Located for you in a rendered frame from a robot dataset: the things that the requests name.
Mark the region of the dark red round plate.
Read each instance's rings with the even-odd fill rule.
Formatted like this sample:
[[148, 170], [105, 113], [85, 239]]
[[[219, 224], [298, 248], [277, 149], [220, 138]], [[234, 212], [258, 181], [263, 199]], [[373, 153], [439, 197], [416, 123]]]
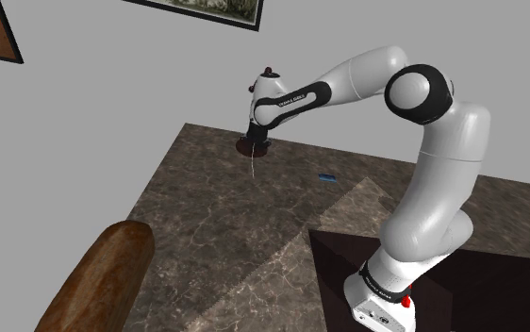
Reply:
[[237, 151], [248, 158], [262, 158], [267, 155], [271, 145], [270, 140], [255, 142], [248, 138], [240, 137], [236, 142]]

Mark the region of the black framed pale wall picture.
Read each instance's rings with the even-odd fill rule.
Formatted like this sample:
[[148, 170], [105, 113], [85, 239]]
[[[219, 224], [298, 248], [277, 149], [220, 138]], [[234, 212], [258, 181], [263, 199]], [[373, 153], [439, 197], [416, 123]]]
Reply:
[[264, 0], [124, 0], [223, 25], [258, 32]]

